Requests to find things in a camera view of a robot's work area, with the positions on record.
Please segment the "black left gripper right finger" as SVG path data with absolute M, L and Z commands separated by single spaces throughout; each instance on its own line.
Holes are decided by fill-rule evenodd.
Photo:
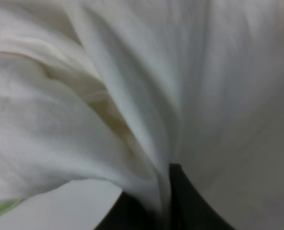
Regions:
M 202 198 L 180 164 L 170 164 L 171 229 L 233 230 Z

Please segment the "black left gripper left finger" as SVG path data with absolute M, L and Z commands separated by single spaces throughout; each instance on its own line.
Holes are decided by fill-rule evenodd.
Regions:
M 134 197 L 121 193 L 95 230 L 159 230 L 160 224 Z

